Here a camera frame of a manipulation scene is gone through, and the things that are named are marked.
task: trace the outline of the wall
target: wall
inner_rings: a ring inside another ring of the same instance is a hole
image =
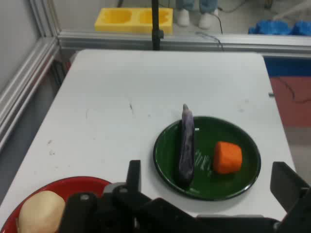
[[[38,37],[27,0],[0,1],[0,93],[24,62]]]

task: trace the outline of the purple eggplant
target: purple eggplant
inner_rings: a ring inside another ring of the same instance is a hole
[[[176,182],[180,187],[187,188],[194,176],[194,121],[192,112],[186,104],[183,109]]]

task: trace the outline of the black pole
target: black pole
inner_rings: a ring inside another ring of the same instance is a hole
[[[164,38],[164,32],[159,26],[159,0],[152,0],[152,45],[153,50],[160,50],[160,41]]]

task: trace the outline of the potato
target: potato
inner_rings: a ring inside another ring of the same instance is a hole
[[[61,221],[65,201],[56,193],[43,191],[23,204],[19,217],[19,233],[55,233]]]

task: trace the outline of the white table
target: white table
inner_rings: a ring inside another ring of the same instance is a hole
[[[281,220],[270,192],[273,161],[294,168],[263,58],[252,53],[85,50],[78,54],[0,207],[0,225],[38,188],[71,176],[124,182],[140,159],[142,192],[190,213],[260,214]],[[192,200],[168,187],[153,164],[160,132],[181,118],[214,116],[250,134],[261,153],[260,175],[226,201]]]

